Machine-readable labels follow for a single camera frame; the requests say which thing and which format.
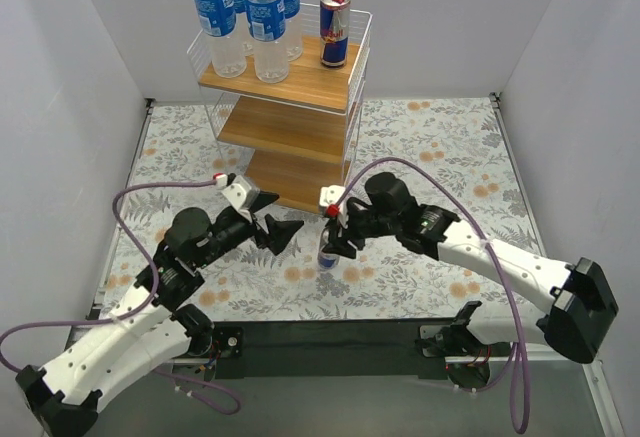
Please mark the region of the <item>Red Bull can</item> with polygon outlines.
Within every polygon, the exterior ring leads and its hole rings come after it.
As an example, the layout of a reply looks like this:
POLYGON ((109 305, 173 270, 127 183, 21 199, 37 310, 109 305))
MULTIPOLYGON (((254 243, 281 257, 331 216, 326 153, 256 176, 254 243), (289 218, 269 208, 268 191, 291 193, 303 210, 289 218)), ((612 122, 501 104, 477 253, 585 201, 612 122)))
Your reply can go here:
POLYGON ((324 250, 324 247, 328 244, 329 231, 324 229, 320 234, 317 264, 322 271, 329 271, 334 269, 340 260, 340 256, 337 254, 331 254, 324 250))
POLYGON ((351 0, 320 0, 321 63, 345 65, 348 51, 351 0))

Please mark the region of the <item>small Pocari Sweat bottle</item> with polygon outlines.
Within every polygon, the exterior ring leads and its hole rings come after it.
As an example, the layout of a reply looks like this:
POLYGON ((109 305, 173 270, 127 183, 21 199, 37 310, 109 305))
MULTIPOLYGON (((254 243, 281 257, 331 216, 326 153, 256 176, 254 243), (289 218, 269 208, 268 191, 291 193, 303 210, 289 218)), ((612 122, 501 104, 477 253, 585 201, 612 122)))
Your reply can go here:
POLYGON ((268 84, 286 79, 289 73, 284 34, 284 0, 246 0, 249 33, 253 39, 256 77, 268 84))

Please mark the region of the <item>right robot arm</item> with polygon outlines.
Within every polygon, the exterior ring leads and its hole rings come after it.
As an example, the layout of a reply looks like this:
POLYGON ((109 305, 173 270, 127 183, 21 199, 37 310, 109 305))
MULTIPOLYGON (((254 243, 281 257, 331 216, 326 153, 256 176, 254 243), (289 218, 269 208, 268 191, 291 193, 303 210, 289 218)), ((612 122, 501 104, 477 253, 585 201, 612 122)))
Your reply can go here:
POLYGON ((419 346, 428 356, 473 355, 496 344, 545 344, 580 364, 594 361, 619 306, 602 267, 581 258, 570 264, 529 253, 475 229, 469 219, 435 205, 420 204, 390 172, 365 183, 367 200, 345 188, 324 187, 319 207, 328 221, 322 250, 349 259, 367 240, 394 237, 406 250, 468 269, 534 306, 498 316, 470 301, 438 330, 423 328, 419 346))

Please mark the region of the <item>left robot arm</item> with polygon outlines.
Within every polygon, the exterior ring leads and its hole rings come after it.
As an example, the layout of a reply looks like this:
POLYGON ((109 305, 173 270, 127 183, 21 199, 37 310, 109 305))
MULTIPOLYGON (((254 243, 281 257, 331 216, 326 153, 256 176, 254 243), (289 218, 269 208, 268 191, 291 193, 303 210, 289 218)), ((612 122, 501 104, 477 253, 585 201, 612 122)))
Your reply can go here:
POLYGON ((216 218, 198 207, 178 212, 151 263, 104 322, 41 367, 28 365, 16 383, 49 436, 83 436, 120 392, 182 355, 215 358, 220 345, 211 320, 190 303, 203 285, 201 269, 252 241, 279 255, 301 220, 263 223, 256 211, 277 201, 272 192, 227 189, 231 205, 216 218))

